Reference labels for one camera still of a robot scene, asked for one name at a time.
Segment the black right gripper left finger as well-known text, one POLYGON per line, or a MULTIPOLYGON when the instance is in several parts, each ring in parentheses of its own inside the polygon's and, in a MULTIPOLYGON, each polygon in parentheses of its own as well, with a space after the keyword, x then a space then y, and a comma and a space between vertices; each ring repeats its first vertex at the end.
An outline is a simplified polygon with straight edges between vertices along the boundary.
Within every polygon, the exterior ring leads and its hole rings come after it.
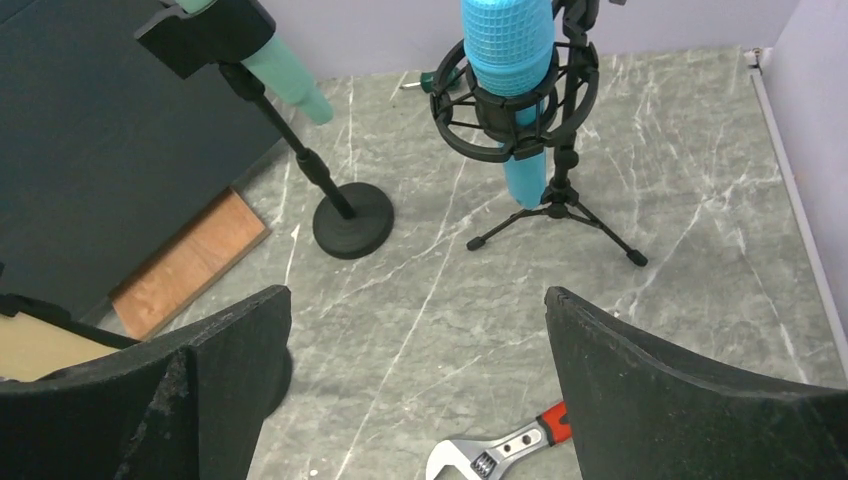
POLYGON ((5 479, 243 479, 291 383, 283 285, 148 341, 21 295, 3 295, 1 310, 107 349, 31 381, 2 376, 5 479))

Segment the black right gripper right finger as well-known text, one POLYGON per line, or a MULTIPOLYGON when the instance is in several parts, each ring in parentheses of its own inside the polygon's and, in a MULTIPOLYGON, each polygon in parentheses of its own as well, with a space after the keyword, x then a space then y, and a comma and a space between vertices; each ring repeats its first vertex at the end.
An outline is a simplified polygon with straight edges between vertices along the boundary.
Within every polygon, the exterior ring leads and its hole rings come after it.
POLYGON ((546 323, 586 479, 843 479, 847 393, 710 359, 552 287, 546 323))

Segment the teal green microphone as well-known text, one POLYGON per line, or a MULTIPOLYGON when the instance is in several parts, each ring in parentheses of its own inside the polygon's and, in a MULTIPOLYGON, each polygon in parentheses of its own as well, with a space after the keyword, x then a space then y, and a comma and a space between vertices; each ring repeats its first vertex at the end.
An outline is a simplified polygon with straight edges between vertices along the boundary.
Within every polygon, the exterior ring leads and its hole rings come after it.
POLYGON ((189 38, 211 60, 239 63, 284 103, 316 124, 334 111, 300 59, 276 34, 276 22, 257 1, 179 1, 189 38))

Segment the black tripod shock mount stand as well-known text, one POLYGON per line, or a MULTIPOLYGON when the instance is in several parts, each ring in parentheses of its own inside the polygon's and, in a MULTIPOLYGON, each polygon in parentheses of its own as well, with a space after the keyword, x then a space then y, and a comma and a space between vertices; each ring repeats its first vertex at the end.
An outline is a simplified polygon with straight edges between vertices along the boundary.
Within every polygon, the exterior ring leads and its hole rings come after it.
POLYGON ((629 246, 580 200, 569 173, 579 163, 576 139, 579 127, 597 99, 599 55, 589 41, 600 4, 597 1, 551 1, 555 41, 551 64, 542 82, 517 97, 501 97, 478 84, 464 50, 464 34, 436 70, 430 108, 437 130, 454 151, 476 161, 500 164, 514 156, 523 159, 544 150, 547 185, 535 209, 523 209, 488 232, 467 242, 475 251, 516 221, 547 216, 570 219, 601 230, 636 266, 647 258, 629 246), (461 85, 449 90, 451 70, 457 68, 461 85))

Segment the blue microphone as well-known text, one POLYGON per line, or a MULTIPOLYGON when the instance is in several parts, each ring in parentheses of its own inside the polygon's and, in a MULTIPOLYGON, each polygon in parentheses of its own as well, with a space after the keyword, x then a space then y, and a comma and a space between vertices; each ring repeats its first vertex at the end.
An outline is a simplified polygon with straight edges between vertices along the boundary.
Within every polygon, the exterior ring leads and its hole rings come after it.
MULTIPOLYGON (((547 75, 554 50, 551 1, 460 1, 464 50, 479 85, 501 97, 536 88, 547 75)), ((544 150, 503 166, 510 195, 535 209, 547 185, 544 150)))

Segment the beige yellow microphone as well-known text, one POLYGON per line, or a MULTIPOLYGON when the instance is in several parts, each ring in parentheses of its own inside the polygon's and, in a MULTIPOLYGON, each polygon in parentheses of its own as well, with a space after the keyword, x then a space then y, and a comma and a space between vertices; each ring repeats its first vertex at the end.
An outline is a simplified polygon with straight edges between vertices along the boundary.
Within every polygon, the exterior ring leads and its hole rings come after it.
POLYGON ((2 381, 36 381, 117 351, 25 313, 1 316, 2 381))

